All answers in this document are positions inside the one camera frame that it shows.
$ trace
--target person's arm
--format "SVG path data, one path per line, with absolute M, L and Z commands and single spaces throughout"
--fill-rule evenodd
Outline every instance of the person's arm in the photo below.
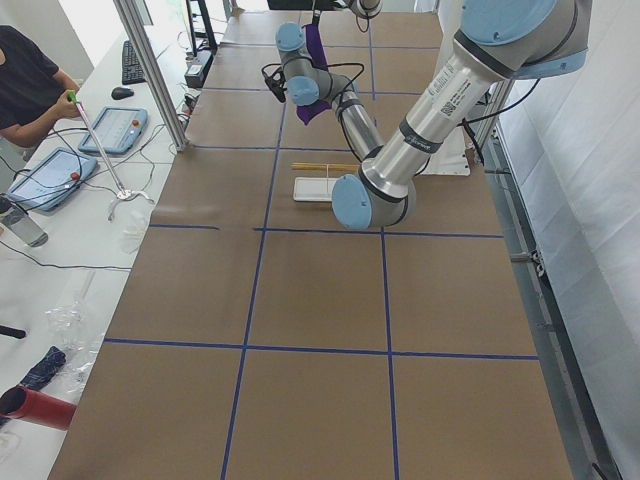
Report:
M 11 143 L 23 148 L 37 145 L 38 142 L 49 133 L 49 130 L 53 128 L 58 120 L 61 118 L 75 118 L 80 115 L 77 107 L 68 98 L 69 91 L 71 90 L 74 89 L 71 88 L 63 92 L 58 98 L 58 101 L 33 122 L 26 125 L 16 123 L 15 125 L 0 130 L 0 135 Z
M 78 83 L 61 68 L 59 68 L 58 71 L 53 74 L 53 79 L 58 82 L 60 86 L 65 90 L 73 90 L 76 93 L 78 92 L 78 90 L 80 90 L 80 85 L 78 85 Z

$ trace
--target person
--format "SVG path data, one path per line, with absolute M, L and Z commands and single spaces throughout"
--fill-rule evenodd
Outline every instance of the person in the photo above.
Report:
M 33 41 L 0 25 L 0 136 L 19 147 L 37 146 L 58 120 L 79 116 L 68 98 L 79 89 Z

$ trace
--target purple cloth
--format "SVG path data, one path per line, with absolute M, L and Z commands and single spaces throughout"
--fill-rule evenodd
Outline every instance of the purple cloth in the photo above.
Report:
M 327 58 L 324 55 L 324 48 L 322 47 L 322 39 L 320 38 L 320 30 L 317 25 L 309 24 L 305 25 L 303 28 L 307 38 L 307 50 L 313 59 L 313 64 L 317 68 L 329 71 L 329 68 L 327 67 Z M 305 125 L 309 125 L 311 120 L 325 110 L 331 110 L 329 102 L 317 100 L 308 106 L 298 106 L 296 108 L 296 114 Z

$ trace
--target hand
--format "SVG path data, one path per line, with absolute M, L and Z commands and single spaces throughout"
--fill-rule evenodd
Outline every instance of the hand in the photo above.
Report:
M 73 90 L 66 90 L 60 95 L 58 101 L 53 106 L 58 118 L 76 118 L 80 116 L 76 105 L 69 100 L 69 92 Z

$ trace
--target wooden stick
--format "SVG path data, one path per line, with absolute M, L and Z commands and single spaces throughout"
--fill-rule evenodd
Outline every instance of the wooden stick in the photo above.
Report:
M 327 169 L 334 172 L 355 173 L 360 165 L 348 165 L 345 163 L 302 163 L 294 162 L 291 164 L 293 170 L 315 170 L 318 172 L 326 172 Z

